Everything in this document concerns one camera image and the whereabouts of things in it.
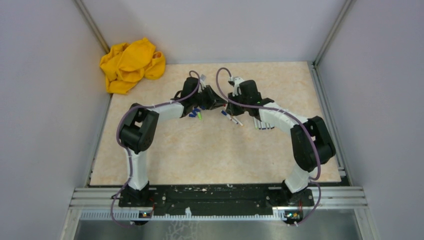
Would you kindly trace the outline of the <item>yellow cap marker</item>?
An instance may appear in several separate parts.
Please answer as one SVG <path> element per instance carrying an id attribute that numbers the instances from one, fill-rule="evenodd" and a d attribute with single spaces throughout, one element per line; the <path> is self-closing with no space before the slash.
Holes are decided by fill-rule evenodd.
<path id="1" fill-rule="evenodd" d="M 231 116 L 231 118 L 238 124 L 238 125 L 240 125 L 240 126 L 244 126 L 243 125 L 243 123 L 239 120 L 239 119 L 237 119 L 235 116 Z"/>

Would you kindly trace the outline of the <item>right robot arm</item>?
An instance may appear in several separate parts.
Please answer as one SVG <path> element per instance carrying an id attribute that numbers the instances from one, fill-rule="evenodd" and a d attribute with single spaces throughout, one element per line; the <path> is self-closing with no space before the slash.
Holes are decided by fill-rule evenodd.
<path id="1" fill-rule="evenodd" d="M 323 118 L 299 116 L 270 98 L 262 98 L 254 80 L 231 77 L 229 84 L 233 91 L 227 95 L 227 113 L 232 116 L 248 113 L 259 126 L 275 127 L 290 136 L 295 165 L 282 182 L 281 199 L 287 206 L 295 206 L 309 180 L 317 180 L 321 175 L 321 165 L 336 154 Z"/>

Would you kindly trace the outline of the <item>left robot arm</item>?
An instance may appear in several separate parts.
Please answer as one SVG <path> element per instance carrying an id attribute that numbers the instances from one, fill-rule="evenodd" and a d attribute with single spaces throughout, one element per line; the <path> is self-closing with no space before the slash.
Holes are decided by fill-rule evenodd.
<path id="1" fill-rule="evenodd" d="M 149 203 L 147 150 L 151 146 L 159 123 L 184 118 L 195 108 L 214 110 L 223 107 L 227 101 L 220 97 L 210 85 L 205 84 L 206 76 L 189 76 L 173 98 L 152 106 L 138 103 L 131 105 L 122 117 L 116 132 L 118 144 L 123 147 L 128 179 L 126 185 L 133 191 L 130 200 L 138 207 Z"/>

